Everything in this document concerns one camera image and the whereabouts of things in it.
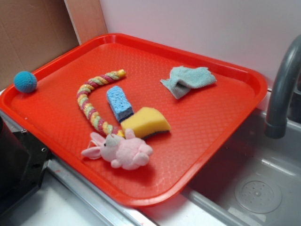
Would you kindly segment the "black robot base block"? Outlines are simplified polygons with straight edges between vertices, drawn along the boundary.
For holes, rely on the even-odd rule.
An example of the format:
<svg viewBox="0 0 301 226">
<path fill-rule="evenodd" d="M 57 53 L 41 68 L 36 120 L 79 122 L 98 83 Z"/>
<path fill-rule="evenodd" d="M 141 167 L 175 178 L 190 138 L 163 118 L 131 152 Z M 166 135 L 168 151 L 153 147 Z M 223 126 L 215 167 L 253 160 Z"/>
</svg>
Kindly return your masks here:
<svg viewBox="0 0 301 226">
<path fill-rule="evenodd" d="M 32 133 L 12 132 L 0 120 L 1 216 L 40 189 L 49 157 L 49 148 Z"/>
</svg>

